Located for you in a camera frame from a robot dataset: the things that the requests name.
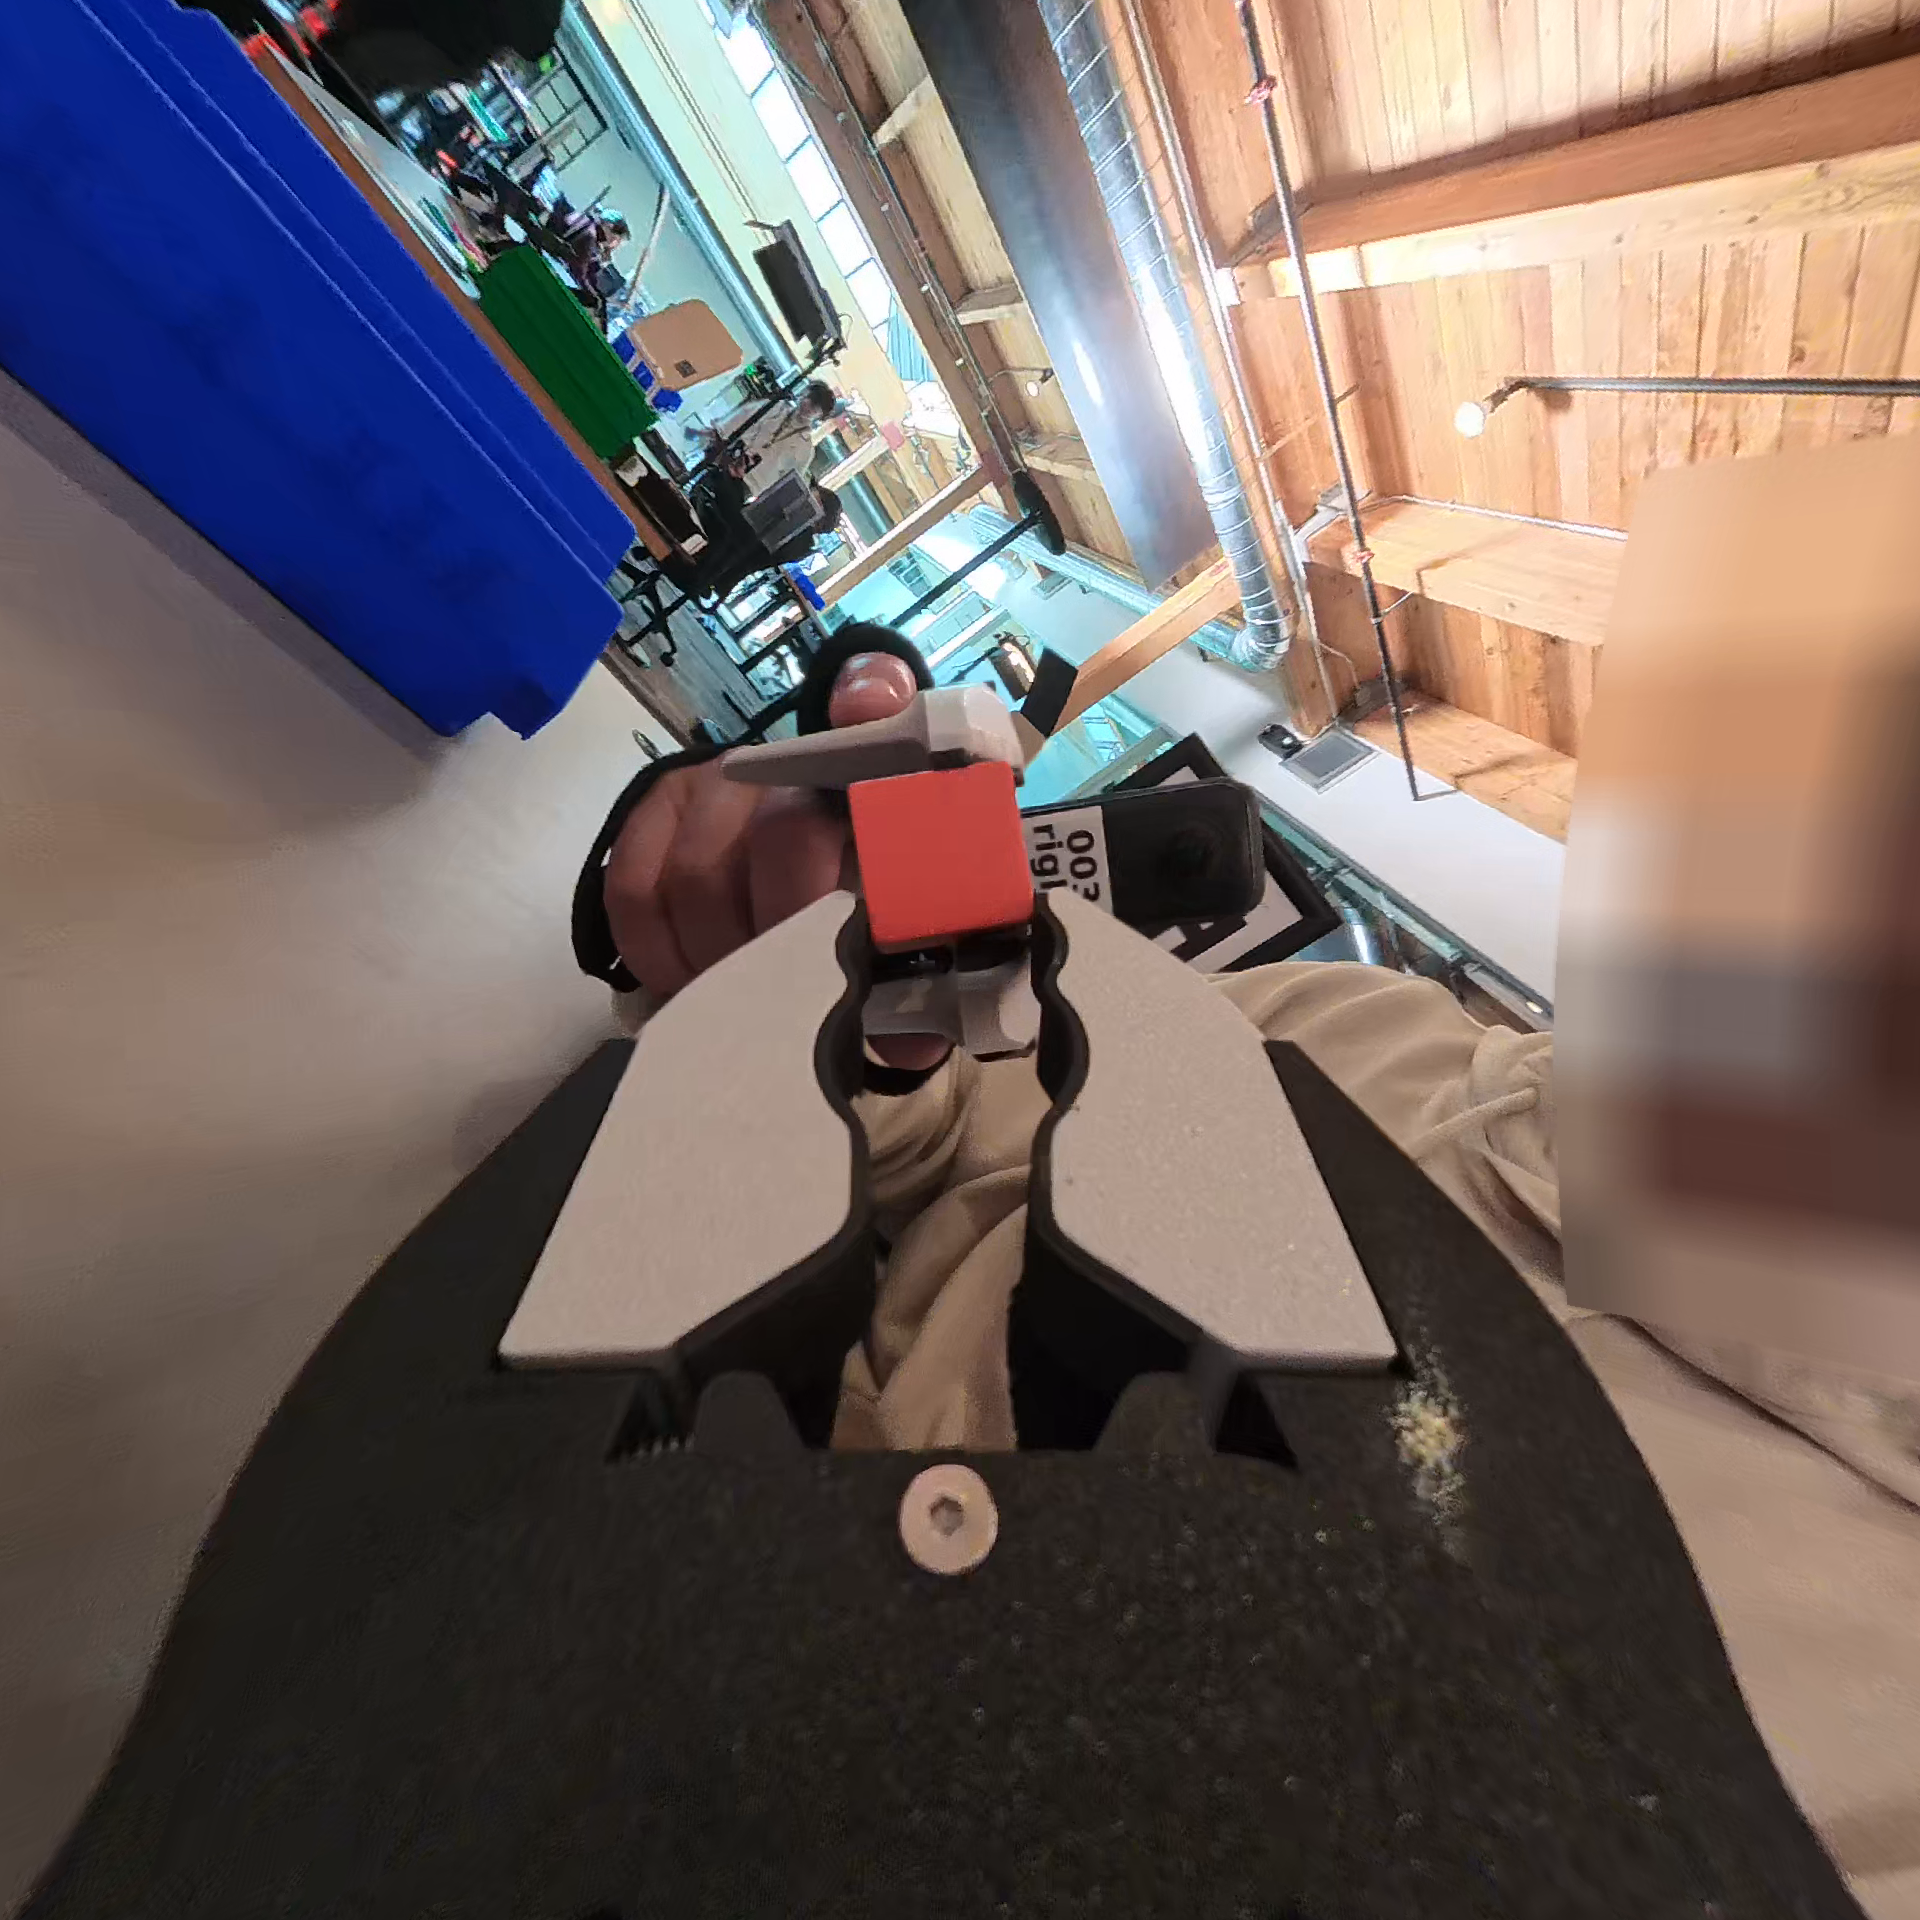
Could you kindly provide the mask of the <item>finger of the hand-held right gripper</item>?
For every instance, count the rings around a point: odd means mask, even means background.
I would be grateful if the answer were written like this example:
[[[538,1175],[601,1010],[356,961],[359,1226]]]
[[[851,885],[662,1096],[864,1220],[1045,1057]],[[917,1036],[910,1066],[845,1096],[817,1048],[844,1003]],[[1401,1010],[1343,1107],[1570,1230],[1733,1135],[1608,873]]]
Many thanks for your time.
[[[870,1040],[939,1039],[975,1062],[1040,1048],[1043,1010],[1024,935],[878,953],[862,1004]]]
[[[936,684],[921,693],[923,769],[1002,763],[1024,781],[1031,757],[1021,716],[988,684]]]

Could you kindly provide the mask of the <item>silver ventilation duct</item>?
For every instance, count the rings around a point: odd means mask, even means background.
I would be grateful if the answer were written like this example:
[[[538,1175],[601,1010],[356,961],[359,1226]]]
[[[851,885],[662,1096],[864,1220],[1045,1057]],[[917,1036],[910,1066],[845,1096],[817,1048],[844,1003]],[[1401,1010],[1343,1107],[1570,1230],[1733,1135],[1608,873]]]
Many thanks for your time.
[[[1227,560],[1232,660],[1278,670],[1297,613],[1262,546],[1173,228],[1097,4],[900,4],[1016,269],[1137,571]]]

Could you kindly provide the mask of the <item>ceiling spotlight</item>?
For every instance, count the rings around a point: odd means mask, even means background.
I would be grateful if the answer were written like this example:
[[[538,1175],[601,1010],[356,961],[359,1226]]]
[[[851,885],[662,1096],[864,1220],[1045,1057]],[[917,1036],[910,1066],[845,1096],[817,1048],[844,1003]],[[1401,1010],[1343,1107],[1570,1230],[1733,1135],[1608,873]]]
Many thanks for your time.
[[[1917,375],[1511,375],[1480,399],[1461,401],[1456,434],[1475,441],[1500,407],[1521,396],[1583,399],[1917,399]]]

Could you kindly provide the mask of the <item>black hanging monitor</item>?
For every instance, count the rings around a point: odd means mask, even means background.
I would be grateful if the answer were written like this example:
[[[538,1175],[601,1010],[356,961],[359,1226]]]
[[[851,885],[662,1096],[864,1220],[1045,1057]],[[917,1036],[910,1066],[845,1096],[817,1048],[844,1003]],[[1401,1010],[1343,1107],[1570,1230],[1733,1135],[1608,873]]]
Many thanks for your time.
[[[795,222],[764,224],[764,240],[753,249],[753,269],[771,290],[786,332],[817,360],[838,355],[845,345],[844,320],[811,265]]]

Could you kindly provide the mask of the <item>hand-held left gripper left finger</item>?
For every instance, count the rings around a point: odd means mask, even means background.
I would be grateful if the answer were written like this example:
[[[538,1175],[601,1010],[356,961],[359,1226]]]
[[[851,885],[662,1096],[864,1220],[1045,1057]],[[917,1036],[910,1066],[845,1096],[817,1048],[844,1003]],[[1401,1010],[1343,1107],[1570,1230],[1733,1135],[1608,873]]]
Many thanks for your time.
[[[644,1022],[504,1364],[648,1375],[672,1425],[746,1370],[829,1443],[878,1286],[870,984],[864,915],[827,893]]]

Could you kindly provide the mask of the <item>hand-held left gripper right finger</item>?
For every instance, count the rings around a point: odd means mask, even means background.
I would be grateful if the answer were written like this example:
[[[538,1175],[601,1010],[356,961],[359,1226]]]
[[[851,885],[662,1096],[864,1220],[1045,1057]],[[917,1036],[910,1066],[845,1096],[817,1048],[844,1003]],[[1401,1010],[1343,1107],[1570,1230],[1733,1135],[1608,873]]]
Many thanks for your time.
[[[1393,1332],[1262,1026],[1072,892],[1040,909],[1034,994],[1020,1446],[1095,1446],[1143,1379],[1181,1381],[1217,1440],[1267,1379],[1390,1375]]]

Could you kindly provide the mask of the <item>brown cardboard box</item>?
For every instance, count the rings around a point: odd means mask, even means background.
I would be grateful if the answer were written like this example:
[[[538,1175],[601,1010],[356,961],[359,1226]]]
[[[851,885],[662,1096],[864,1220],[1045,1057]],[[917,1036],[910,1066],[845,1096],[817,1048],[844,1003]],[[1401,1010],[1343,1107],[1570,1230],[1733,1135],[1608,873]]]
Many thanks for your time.
[[[648,387],[686,391],[736,375],[746,349],[706,301],[676,301],[636,315],[618,349]]]

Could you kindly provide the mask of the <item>green table cover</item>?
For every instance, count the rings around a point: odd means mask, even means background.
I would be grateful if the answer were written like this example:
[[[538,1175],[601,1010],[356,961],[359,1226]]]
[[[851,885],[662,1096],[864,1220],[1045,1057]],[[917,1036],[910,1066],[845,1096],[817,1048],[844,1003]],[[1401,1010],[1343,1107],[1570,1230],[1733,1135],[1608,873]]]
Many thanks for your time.
[[[655,412],[578,290],[532,244],[508,244],[477,277],[487,324],[603,465],[627,465]]]

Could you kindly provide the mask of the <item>orange wooden cube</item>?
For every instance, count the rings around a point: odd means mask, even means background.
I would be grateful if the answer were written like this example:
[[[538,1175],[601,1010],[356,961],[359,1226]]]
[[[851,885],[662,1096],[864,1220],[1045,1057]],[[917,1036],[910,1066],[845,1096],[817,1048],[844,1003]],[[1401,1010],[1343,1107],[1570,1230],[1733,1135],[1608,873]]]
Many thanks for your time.
[[[845,794],[878,953],[917,953],[1031,922],[1020,781],[1002,760],[858,781]]]

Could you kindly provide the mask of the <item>person's cream sweater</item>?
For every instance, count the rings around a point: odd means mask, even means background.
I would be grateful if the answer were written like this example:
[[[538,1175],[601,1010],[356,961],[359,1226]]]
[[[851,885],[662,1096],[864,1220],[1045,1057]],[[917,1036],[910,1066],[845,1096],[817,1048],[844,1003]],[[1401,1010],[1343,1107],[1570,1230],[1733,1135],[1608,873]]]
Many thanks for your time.
[[[1550,1036],[1361,963],[1210,980],[1301,1045],[1536,1286],[1623,1413],[1691,1552],[1759,1730],[1870,1915],[1917,1915],[1917,1389],[1645,1332],[1563,1292]],[[1016,1446],[1005,1310],[1021,1266],[1031,1062],[921,1051],[858,1113],[889,1244],[832,1443]]]

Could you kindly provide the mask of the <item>metal conduit pipe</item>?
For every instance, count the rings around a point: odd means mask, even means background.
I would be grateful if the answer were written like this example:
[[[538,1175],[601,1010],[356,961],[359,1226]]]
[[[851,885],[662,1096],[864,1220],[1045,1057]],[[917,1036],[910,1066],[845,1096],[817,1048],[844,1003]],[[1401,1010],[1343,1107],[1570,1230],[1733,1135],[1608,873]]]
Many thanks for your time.
[[[1275,199],[1278,199],[1279,237],[1284,237],[1288,262],[1293,265],[1297,302],[1301,302],[1301,315],[1304,315],[1304,336],[1309,345],[1309,368],[1312,368],[1317,396],[1324,401],[1325,437],[1328,437],[1328,450],[1333,450],[1333,465],[1334,465],[1334,503],[1344,514],[1349,546],[1353,546],[1353,556],[1357,566],[1361,607],[1368,613],[1368,626],[1370,626],[1370,640],[1375,640],[1375,653],[1377,653],[1377,666],[1380,666],[1380,684],[1383,684],[1383,701],[1390,713],[1393,748],[1401,754],[1403,788],[1406,788],[1412,804],[1429,804],[1429,800],[1447,797],[1447,791],[1442,788],[1428,791],[1419,783],[1419,769],[1412,754],[1412,716],[1406,716],[1406,701],[1403,701],[1401,672],[1397,672],[1397,662],[1390,653],[1390,640],[1383,631],[1383,607],[1380,607],[1377,580],[1375,580],[1375,568],[1370,568],[1370,540],[1361,524],[1355,465],[1349,456],[1349,441],[1344,441],[1339,399],[1334,399],[1334,386],[1333,386],[1333,352],[1325,345],[1325,326],[1324,326],[1324,315],[1317,307],[1317,286],[1309,277],[1304,208],[1301,208],[1301,195],[1297,195],[1293,173],[1288,163],[1288,136],[1284,136],[1284,113],[1279,113],[1279,69],[1271,58],[1278,41],[1262,27],[1258,4],[1233,4],[1233,19],[1238,19],[1238,31],[1241,31],[1248,61],[1250,61],[1248,104],[1262,120],[1263,155],[1267,155]]]

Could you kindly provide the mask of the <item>blue plastic bin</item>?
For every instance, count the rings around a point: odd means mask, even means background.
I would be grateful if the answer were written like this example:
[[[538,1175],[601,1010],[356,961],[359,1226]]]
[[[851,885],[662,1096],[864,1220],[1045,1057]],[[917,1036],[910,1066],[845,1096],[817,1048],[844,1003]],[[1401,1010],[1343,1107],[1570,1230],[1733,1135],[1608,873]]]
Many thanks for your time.
[[[618,631],[629,515],[213,15],[3,4],[3,371],[443,738]]]

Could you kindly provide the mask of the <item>wooden edged table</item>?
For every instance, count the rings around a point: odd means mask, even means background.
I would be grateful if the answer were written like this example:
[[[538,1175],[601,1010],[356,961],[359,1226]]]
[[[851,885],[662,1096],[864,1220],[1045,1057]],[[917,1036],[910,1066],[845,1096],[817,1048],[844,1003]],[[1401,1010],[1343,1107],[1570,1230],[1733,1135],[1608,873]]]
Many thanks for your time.
[[[342,171],[353,189],[373,204],[373,211],[390,224],[407,257],[420,269],[420,273],[437,286],[437,293],[452,302],[452,309],[468,324],[468,330],[481,340],[481,345],[500,362],[505,378],[525,396],[525,401],[544,419],[552,434],[568,447],[573,459],[587,470],[606,498],[634,524],[636,541],[650,551],[655,566],[692,560],[698,546],[682,546],[668,535],[650,506],[634,497],[634,491],[618,475],[618,470],[601,459],[587,437],[566,419],[566,412],[552,401],[552,396],[538,386],[538,378],[525,368],[517,349],[500,336],[491,324],[482,307],[477,302],[475,284],[452,270],[452,253],[437,244],[437,236],[417,219],[423,203],[394,194],[393,179],[382,173],[382,155],[400,155],[393,147],[373,136],[373,130],[347,106],[336,104],[316,80],[297,72],[279,47],[263,37],[244,40],[244,54],[255,72],[282,95],[282,101],[302,117],[306,133],[329,152],[329,160]]]

